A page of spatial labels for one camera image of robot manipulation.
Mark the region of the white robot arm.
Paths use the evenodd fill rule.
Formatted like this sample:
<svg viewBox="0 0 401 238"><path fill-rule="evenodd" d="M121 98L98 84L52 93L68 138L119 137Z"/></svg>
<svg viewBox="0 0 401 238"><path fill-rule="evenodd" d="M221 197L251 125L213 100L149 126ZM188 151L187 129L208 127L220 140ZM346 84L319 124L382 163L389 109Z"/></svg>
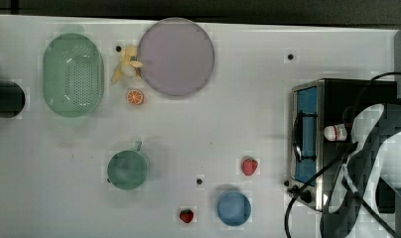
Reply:
<svg viewBox="0 0 401 238"><path fill-rule="evenodd" d="M350 151L324 205L322 238L400 238L380 217L380 181L401 196L401 105L375 104L355 116Z"/></svg>

